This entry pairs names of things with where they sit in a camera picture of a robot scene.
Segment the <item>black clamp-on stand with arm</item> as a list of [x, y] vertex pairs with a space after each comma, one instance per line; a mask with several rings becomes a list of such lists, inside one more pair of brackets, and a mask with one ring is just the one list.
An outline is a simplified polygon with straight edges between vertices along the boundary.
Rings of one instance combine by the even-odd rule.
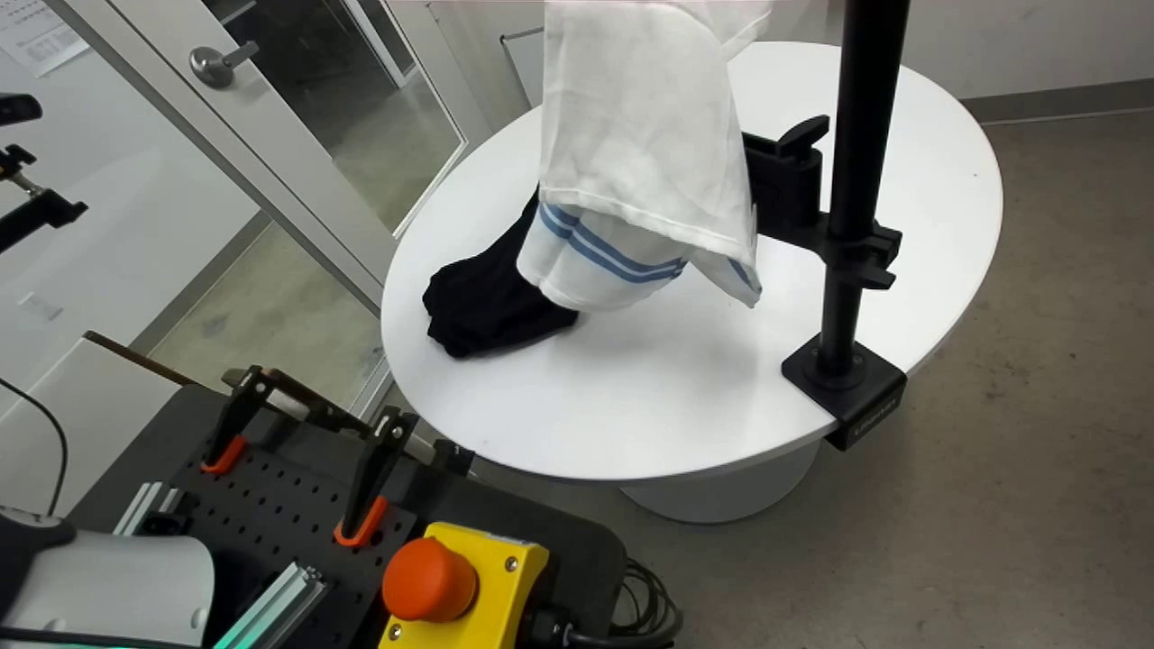
[[876, 222], [914, 0], [849, 0], [838, 116], [783, 139], [742, 139], [759, 231], [828, 266], [824, 330], [783, 377], [832, 416], [828, 445], [856, 448], [907, 392], [907, 372], [856, 339], [866, 290], [890, 290], [902, 236]]

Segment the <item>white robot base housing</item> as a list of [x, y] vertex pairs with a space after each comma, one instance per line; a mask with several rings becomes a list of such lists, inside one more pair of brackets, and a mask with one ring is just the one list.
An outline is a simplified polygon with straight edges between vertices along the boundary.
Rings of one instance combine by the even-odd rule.
[[195, 538], [120, 538], [0, 513], [0, 633], [17, 642], [207, 642], [218, 565]]

